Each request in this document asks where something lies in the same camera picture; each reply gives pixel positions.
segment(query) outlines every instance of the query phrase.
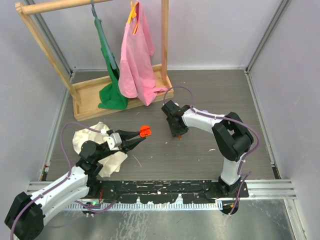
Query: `wooden clothes rack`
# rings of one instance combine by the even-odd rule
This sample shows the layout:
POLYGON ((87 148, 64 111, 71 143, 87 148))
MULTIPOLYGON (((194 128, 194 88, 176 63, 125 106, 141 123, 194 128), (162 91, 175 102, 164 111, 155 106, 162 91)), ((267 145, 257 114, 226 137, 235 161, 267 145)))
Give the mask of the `wooden clothes rack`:
MULTIPOLYGON (((110 0, 94 0, 94 3, 102 3, 107 1, 110 0)), ((172 85, 167 75, 169 0, 161 1, 161 64, 154 65, 152 68, 156 77, 156 86, 171 88, 172 85)), ((15 4, 15 9, 19 13, 24 24, 27 26, 32 36, 34 37, 34 39, 44 52, 45 56, 50 61, 54 70, 61 78, 63 84, 69 91, 70 95, 72 96, 74 117, 78 121, 87 120, 121 111, 117 109, 98 108, 98 104, 101 102, 99 97, 99 91, 108 84, 110 84, 111 79, 109 76, 104 76, 96 79, 83 81, 80 83, 71 84, 70 76, 68 76, 64 71, 64 68, 57 60, 51 46, 49 45, 48 41, 38 28, 37 24, 34 22, 33 18, 31 18, 31 15, 61 9, 74 8, 89 4, 91 4, 91 0, 58 0, 37 3, 32 5, 24 5, 21 2, 15 4)), ((156 98, 154 99, 154 102, 161 101, 163 99, 164 94, 164 92, 158 93, 156 98)), ((167 94, 167 98, 173 98, 173 96, 174 90, 171 89, 167 94)), ((128 100, 127 109, 135 108, 142 105, 143 103, 138 98, 130 98, 128 100)))

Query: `pink shirt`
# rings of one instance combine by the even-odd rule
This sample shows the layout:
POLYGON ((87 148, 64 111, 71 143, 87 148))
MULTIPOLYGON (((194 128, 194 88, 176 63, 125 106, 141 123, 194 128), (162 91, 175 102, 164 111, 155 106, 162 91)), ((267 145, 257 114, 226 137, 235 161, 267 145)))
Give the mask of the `pink shirt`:
POLYGON ((150 105, 157 93, 167 90, 156 87, 156 76, 150 56, 155 52, 149 25, 143 6, 136 6, 136 18, 126 23, 121 46, 119 89, 127 98, 139 98, 144 105, 150 105), (133 34, 138 21, 136 33, 133 34))

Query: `wooden rack pole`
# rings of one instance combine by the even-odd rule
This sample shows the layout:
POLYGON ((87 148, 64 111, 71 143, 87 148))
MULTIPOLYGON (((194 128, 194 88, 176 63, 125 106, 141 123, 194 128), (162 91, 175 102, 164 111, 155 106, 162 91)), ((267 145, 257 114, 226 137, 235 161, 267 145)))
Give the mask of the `wooden rack pole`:
POLYGON ((168 64, 168 17, 169 0, 161 2, 161 77, 163 84, 167 82, 167 64, 168 64))
MULTIPOLYGON (((111 0, 94 0, 95 3, 102 3, 107 1, 111 0)), ((91 4, 91 0, 58 0, 27 5, 23 6, 21 9, 25 15, 31 15, 51 12, 60 9, 74 8, 89 4, 91 4)))
POLYGON ((38 29, 37 25, 35 24, 34 20, 23 13, 22 9, 25 7, 21 2, 18 2, 15 4, 15 9, 20 15, 21 19, 23 20, 26 27, 29 29, 30 33, 36 40, 36 42, 39 44, 40 48, 44 52, 45 56, 48 58, 50 63, 52 64, 54 70, 61 78, 62 82, 70 92, 73 99, 76 100, 76 102, 81 105, 80 96, 78 95, 76 89, 74 86, 72 86, 70 82, 70 78, 66 75, 65 71, 63 70, 63 67, 60 65, 59 61, 57 60, 56 56, 51 50, 51 47, 49 46, 48 42, 46 41, 46 38, 43 36, 43 34, 38 29))

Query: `cable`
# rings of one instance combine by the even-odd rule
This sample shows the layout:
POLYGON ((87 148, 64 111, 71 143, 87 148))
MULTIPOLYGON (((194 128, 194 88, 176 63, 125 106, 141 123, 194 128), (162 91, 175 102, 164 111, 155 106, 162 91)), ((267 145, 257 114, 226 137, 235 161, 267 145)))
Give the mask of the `cable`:
POLYGON ((235 198, 235 202, 234 202, 234 205, 231 209, 231 211, 229 212, 229 216, 231 216, 231 214, 234 212, 235 208, 236 208, 236 205, 237 203, 239 202, 239 199, 240 199, 240 192, 241 192, 241 188, 245 182, 245 180, 247 179, 247 177, 249 177, 249 175, 251 174, 251 172, 248 172, 245 177, 242 179, 241 183, 240 183, 240 186, 239 186, 239 190, 238 190, 238 193, 236 195, 236 198, 235 198))
MULTIPOLYGON (((194 95, 193 93, 190 91, 190 89, 188 89, 187 87, 185 86, 173 86, 173 87, 170 87, 164 94, 163 96, 163 104, 166 104, 166 96, 168 94, 168 92, 171 90, 171 89, 175 89, 175 88, 179 88, 179 89, 185 89, 187 90, 190 94, 191 94, 191 103, 190 103, 190 109, 191 111, 193 111, 195 114, 199 114, 201 116, 204 116, 204 117, 208 117, 208 118, 212 118, 212 119, 220 119, 220 120, 226 120, 226 121, 229 121, 229 122, 233 122, 233 123, 236 123, 236 124, 239 124, 245 128, 247 128, 248 130, 250 130, 256 137, 256 145, 250 149, 249 151, 247 151, 242 159, 240 160, 240 164, 239 164, 239 167, 238 167, 238 170, 237 170, 237 174, 240 175, 241 173, 241 168, 242 168, 242 165, 244 164, 245 162, 245 158, 250 155, 252 152, 254 152, 260 145, 260 136, 259 134, 256 132, 256 130, 254 130, 252 127, 250 127, 249 125, 243 123, 242 121, 238 121, 238 120, 235 120, 235 119, 232 119, 232 118, 229 118, 229 117, 224 117, 224 116, 216 116, 216 115, 210 115, 210 114, 207 114, 206 112, 203 112, 203 111, 199 111, 197 109, 195 109, 193 107, 193 104, 194 104, 194 95)), ((236 207, 236 204, 237 202, 239 201, 239 198, 240 198, 240 191, 241 191, 241 188, 245 182, 245 180, 247 179, 247 177, 251 174, 251 172, 248 172, 244 175, 244 178, 243 180, 241 181, 241 184, 239 186, 239 190, 238 190, 238 193, 236 195, 236 198, 235 198, 235 203, 233 205, 233 208, 231 209, 231 212, 229 213, 229 215, 231 216, 232 212, 234 211, 235 207, 236 207)))
POLYGON ((101 205, 101 200, 102 200, 102 197, 103 197, 103 195, 104 195, 104 191, 103 191, 103 190, 100 190, 99 193, 100 193, 100 196, 99 196, 99 204, 101 205))
MULTIPOLYGON (((112 203, 110 203, 110 205, 109 206, 107 206, 105 209, 103 209, 103 210, 101 210, 101 211, 99 211, 99 212, 97 212, 97 211, 95 211, 95 212, 97 212, 96 213, 96 215, 97 214, 101 214, 101 213, 103 213, 103 212, 105 212, 105 211, 107 211, 107 210, 109 210, 110 208, 112 208, 115 204, 116 204, 116 200, 115 201, 113 201, 112 203)), ((90 212, 94 212, 91 208, 89 208, 89 207, 87 207, 88 208, 88 210, 90 211, 90 212)), ((60 229, 60 228, 64 228, 65 226, 67 226, 67 225, 69 225, 69 224, 71 224, 71 223, 73 223, 73 222, 75 222, 75 221, 77 221, 77 220, 79 220, 79 219, 81 219, 81 218, 83 218, 83 217, 86 217, 86 215, 84 215, 84 214, 82 214, 81 216, 78 216, 78 217, 76 217, 76 218, 74 218, 74 219, 72 219, 71 221, 68 221, 67 223, 65 223, 65 224, 62 224, 62 225, 60 225, 60 226, 51 226, 51 225, 46 225, 46 227, 49 227, 49 228, 53 228, 53 229, 60 229)))
POLYGON ((49 188, 48 190, 44 191, 42 194, 39 194, 38 196, 36 196, 33 200, 31 200, 19 213, 18 215, 16 216, 15 220, 13 221, 13 224, 12 224, 12 227, 11 227, 11 232, 10 232, 10 240, 14 240, 14 234, 15 234, 15 228, 17 226, 17 223, 19 221, 19 219, 21 218, 22 214, 32 205, 34 204, 37 200, 39 200, 40 198, 42 198, 44 195, 46 195, 47 193, 51 192, 53 189, 59 187, 61 184, 63 184, 65 181, 68 180, 68 178, 70 177, 71 175, 71 161, 66 153, 66 150, 65 150, 65 146, 64 146, 64 141, 63 141, 63 135, 64 135, 64 131, 66 129, 67 126, 71 125, 71 124, 75 124, 75 125, 79 125, 83 128, 86 128, 88 130, 91 130, 93 132, 96 132, 96 133, 100 133, 99 130, 96 130, 96 129, 93 129, 93 128, 90 128, 86 125, 83 125, 82 123, 79 123, 79 122, 68 122, 67 124, 64 125, 64 127, 62 128, 61 130, 61 135, 60 135, 60 144, 61 144, 61 147, 62 147, 62 151, 63 151, 63 154, 68 162, 68 167, 69 167, 69 171, 68 171, 68 175, 67 177, 65 177, 65 179, 63 179, 61 182, 58 182, 56 185, 52 186, 51 188, 49 188))
POLYGON ((80 204, 81 206, 83 206, 85 209, 89 210, 89 211, 92 212, 92 213, 102 214, 102 213, 104 213, 105 211, 107 211, 107 210, 109 210, 110 208, 112 208, 113 205, 115 205, 115 204, 117 203, 117 200, 114 200, 112 203, 110 203, 109 206, 107 206, 105 209, 100 210, 100 211, 93 210, 92 208, 88 207, 87 205, 85 205, 84 203, 82 203, 82 202, 80 202, 80 201, 75 201, 75 203, 80 204))

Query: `wooden rack base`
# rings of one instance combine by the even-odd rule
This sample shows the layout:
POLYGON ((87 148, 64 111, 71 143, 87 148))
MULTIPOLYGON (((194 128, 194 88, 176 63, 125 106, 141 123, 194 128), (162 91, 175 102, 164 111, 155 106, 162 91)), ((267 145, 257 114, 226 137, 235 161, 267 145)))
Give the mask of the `wooden rack base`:
MULTIPOLYGON (((156 86, 171 88, 172 85, 169 77, 166 76, 165 81, 163 81, 162 79, 162 65, 161 64, 154 65, 152 68, 156 78, 156 86)), ((111 83, 110 77, 104 76, 104 77, 72 84, 76 92, 79 94, 82 102, 82 105, 80 106, 73 98, 73 112, 74 112, 74 117, 77 121, 92 119, 92 118, 96 118, 103 115, 112 114, 112 113, 121 111, 116 109, 98 108, 98 104, 101 102, 99 97, 99 91, 110 83, 111 83)), ((164 94, 165 94, 164 92, 158 93, 153 102, 162 101, 164 99, 164 94)), ((166 98, 173 98, 173 97, 174 97, 174 90, 171 89, 168 92, 166 98)), ((143 106, 143 105, 144 104, 138 98, 131 98, 128 100, 128 106, 126 109, 132 109, 132 108, 143 106)))

